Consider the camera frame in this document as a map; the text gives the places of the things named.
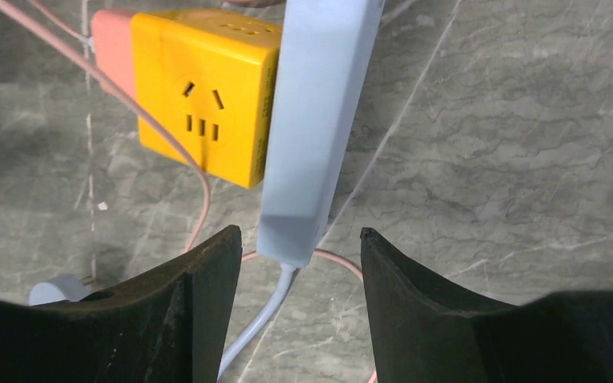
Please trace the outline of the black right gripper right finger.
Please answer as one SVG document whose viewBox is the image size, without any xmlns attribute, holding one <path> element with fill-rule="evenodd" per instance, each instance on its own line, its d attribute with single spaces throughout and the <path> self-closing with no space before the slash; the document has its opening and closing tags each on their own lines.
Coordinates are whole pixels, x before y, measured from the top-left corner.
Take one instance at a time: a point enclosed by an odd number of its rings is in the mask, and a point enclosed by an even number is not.
<svg viewBox="0 0 613 383">
<path fill-rule="evenodd" d="M 361 262 L 380 382 L 613 382 L 613 290 L 514 306 L 451 282 L 369 227 Z"/>
</svg>

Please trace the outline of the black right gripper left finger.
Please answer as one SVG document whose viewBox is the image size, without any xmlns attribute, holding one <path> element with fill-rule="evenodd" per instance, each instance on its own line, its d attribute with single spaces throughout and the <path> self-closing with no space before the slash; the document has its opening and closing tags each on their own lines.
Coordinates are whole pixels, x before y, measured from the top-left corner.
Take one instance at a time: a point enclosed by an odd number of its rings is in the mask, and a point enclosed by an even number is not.
<svg viewBox="0 0 613 383">
<path fill-rule="evenodd" d="M 0 382 L 214 382 L 242 257 L 230 225 L 78 302 L 0 301 Z"/>
</svg>

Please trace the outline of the light blue power strip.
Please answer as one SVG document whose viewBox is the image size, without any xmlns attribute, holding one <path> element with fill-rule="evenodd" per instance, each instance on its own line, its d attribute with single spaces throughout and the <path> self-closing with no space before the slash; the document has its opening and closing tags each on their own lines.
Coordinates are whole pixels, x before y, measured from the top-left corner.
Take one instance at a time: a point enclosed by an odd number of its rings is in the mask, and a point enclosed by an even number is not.
<svg viewBox="0 0 613 383">
<path fill-rule="evenodd" d="M 326 227 L 384 2 L 286 4 L 256 249 L 308 265 Z"/>
</svg>

